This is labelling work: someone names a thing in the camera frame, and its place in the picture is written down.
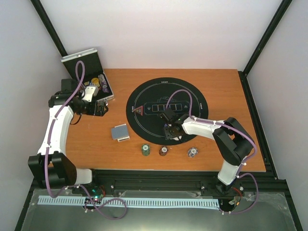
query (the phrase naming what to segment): wooden table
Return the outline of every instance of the wooden table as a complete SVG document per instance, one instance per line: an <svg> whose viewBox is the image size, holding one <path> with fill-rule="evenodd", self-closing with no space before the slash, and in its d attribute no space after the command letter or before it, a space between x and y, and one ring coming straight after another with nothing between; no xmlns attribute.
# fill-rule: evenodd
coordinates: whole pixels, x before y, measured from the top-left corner
<svg viewBox="0 0 308 231"><path fill-rule="evenodd" d="M137 170L188 170L218 171L223 158L215 141L196 137L184 144L169 146L166 156L160 156L160 145L151 144L151 154L143 156L141 146L148 143L129 126L126 103L130 94L145 81L158 77L175 77L195 85L205 96L209 119L225 120L235 117L255 142L257 137L248 111L237 70L222 69L107 69L105 70L115 94L109 101L109 112L104 117L85 115L77 125L70 126L67 157L78 168L137 169ZM111 138L111 128L126 123L129 141L118 142ZM191 147L199 153L187 156ZM256 157L244 171L265 171L259 145Z"/></svg>

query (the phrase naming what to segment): purple cable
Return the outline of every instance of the purple cable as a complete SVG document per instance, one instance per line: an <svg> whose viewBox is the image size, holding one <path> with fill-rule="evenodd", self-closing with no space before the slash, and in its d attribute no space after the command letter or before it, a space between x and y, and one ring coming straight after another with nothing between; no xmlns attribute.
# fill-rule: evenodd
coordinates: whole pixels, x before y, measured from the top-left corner
<svg viewBox="0 0 308 231"><path fill-rule="evenodd" d="M75 91L73 92L73 94L64 102L64 104L59 108L59 110L57 111L57 113L55 114L55 119L52 120L50 128L49 128L49 132L48 132L48 137L47 137L47 144L50 146L50 142L51 142L51 134L52 134L52 130L53 130L53 126L54 123L56 122L57 117L59 116L60 112L62 111L62 109L72 100L72 98L76 95L76 93L78 92L78 90L80 89L80 86L82 84L83 78L85 76L85 64L82 61L78 61L76 63L76 70L78 69L79 64L81 64L82 66L82 76L81 79L75 89ZM48 191L48 194L50 197L52 198L56 198L60 193L61 190L56 194L53 195L52 191L50 189L50 184L49 184L49 177L48 177L48 155L49 155L49 149L50 147L46 148L46 153L45 153L45 161L44 161L44 172L45 172L45 182L46 182L46 188Z"/></svg>
<svg viewBox="0 0 308 231"><path fill-rule="evenodd" d="M193 106L193 103L192 103L192 102L193 102L193 99L192 99L192 95L190 94L190 92L187 91L187 90L184 90L184 89L176 90L176 91L169 97L165 109L168 108L168 105L169 105L169 103L170 103L172 97L173 97L175 94L177 94L177 93L179 93L179 92L181 92L181 91L186 92L186 93L189 95L189 98L190 98L189 117L191 117L191 116L192 116L192 106Z"/></svg>
<svg viewBox="0 0 308 231"><path fill-rule="evenodd" d="M255 201L252 203L252 205L250 205L247 209L244 209L244 210L242 210L242 211L240 211L240 212L231 212L230 214L241 214L241 213L247 212L247 211L249 211L250 209L252 209L252 208L256 205L256 203L257 203L257 201L258 201L258 198L259 198L259 188L258 188L258 184L257 184L256 178L255 178L251 173L249 173L249 172L246 172L246 173L240 175L239 178L242 178L242 177L247 176L247 175L251 176L251 178L252 178L252 179L254 180L254 182L255 182L256 192L257 192L256 199L255 199Z"/></svg>
<svg viewBox="0 0 308 231"><path fill-rule="evenodd" d="M196 117L193 117L193 116L192 116L192 107L193 107L193 103L192 103L192 102L193 102L193 99L192 99L192 95L191 95L190 92L187 91L187 90L180 89L180 90L175 91L175 92L169 97L169 99L168 99L168 101L167 101L167 104L166 104L166 108L168 107L168 105L169 105L169 103L170 103L172 97L173 97L175 94L177 94L178 92L180 92L180 91L186 92L186 93L189 95L189 98L190 98L190 106L189 106L189 113L188 113L188 115L189 115L189 117L190 117L191 119L193 119L193 120L196 119L197 122L201 122L201 123L214 124L214 121L213 121L213 120L201 119L201 118L196 118ZM254 141L253 141L251 138L249 138L247 135L245 135L245 134L242 133L241 131L239 131L239 130L237 130L237 129L231 127L231 126L228 126L228 125L226 125L226 124L219 123L219 122L216 122L216 124L217 124L217 125L220 125L220 126L223 126L223 127L225 127L225 128L228 128L228 129L230 129L230 130L232 130L232 131L238 133L239 135L241 135L241 136L243 136L245 139L247 139L248 142L250 142L250 144L253 146L254 152L253 152L250 156L248 156L245 160L243 160L243 161L247 161L247 160L249 160L250 158L252 158L253 156L256 155L256 153L257 153L257 146L256 146L256 144L254 143ZM241 166L239 167L239 169L238 169L238 171L237 171L237 173L236 173L237 175L238 175L238 174L240 173L240 171L242 170L242 167L243 167L243 163L241 163Z"/></svg>
<svg viewBox="0 0 308 231"><path fill-rule="evenodd" d="M94 208L95 208L102 216L104 216L105 218L110 219L110 220L119 220L119 219L123 218L123 217L126 215L126 213L127 213L127 205L126 205L126 203L125 203L124 200L122 200L122 199L120 199L120 198L113 198L113 199L110 199L110 200L106 201L104 204L100 205L99 207L97 207L96 204L95 204L95 201L93 201L93 199L92 199L92 197L90 196L90 193L87 191L87 189L86 189L83 185L80 185L80 187L86 192L86 194L87 194L87 196L89 197L89 200L90 200L91 203L93 204ZM117 217L117 218L109 217L109 216L105 215L102 211L100 211L100 208L104 207L106 204L109 204L109 203L112 202L112 201L120 201L120 202L122 202L122 204L124 205L124 208L125 208L123 214L122 214L121 216Z"/></svg>
<svg viewBox="0 0 308 231"><path fill-rule="evenodd" d="M79 64L81 64L82 66L82 76L81 78L79 79L79 76L78 76L78 66ZM85 76L85 65L82 61L78 61L76 63L76 68L75 68L75 71L76 71L76 77L79 81L75 91L72 93L72 95L64 102L64 104L59 108L59 110L57 111L57 113L55 114L55 119L52 120L51 122L51 125L50 125L50 128L49 128L49 132L48 132L48 137L47 137L47 144L50 146L50 142L51 142L51 134L52 134L52 129L53 129L53 126L54 126L54 123L56 122L56 119L57 117L59 116L60 112L62 111L62 109L72 100L72 98L76 95L76 93L78 92L78 90L80 89L80 87L82 86L82 81L84 79L84 76ZM51 191L51 188L50 188L50 184L49 184L49 176L48 176L48 155L49 155L49 149L50 147L46 147L46 153L45 153L45 159L44 159L44 172L45 172L45 182L46 182L46 188L47 188L47 192L49 194L49 196L51 198L56 198L65 188L69 188L69 187L77 187L78 185L74 185L74 186L64 186L63 188L61 188L58 193L56 195L53 195L52 191ZM117 219L121 219L125 216L126 212L127 212L127 205L125 203L124 200L120 199L120 198L114 198L114 199L111 199L111 200L108 200L106 201L103 205L97 207L95 205L95 202L92 200L89 192L87 191L87 189L83 186L83 185L80 185L80 187L85 191L85 193L88 195L91 203L93 204L93 206L95 207L95 209L97 209L97 211L103 215L105 218L107 219L111 219L111 220L117 220ZM99 209L102 208L103 206L105 206L106 204L110 203L111 201L115 201L115 200L118 200L118 201L121 201L125 207L125 211L124 213L117 217L117 218L112 218L112 217L109 217L107 215L105 215L103 212L101 212Z"/></svg>
<svg viewBox="0 0 308 231"><path fill-rule="evenodd" d="M81 65L82 65L82 74L81 74L81 76L83 76L83 75L84 75L84 71L85 71L85 65L84 65L84 63L83 63L82 61L79 61L79 62L80 62ZM81 82L81 86L82 86L83 89L84 89L84 88L85 88L85 85L82 83L83 80L79 79L79 75L78 75L78 65L77 65L77 64L76 64L76 66L75 66L76 78L77 78L77 80L78 80L78 83Z"/></svg>

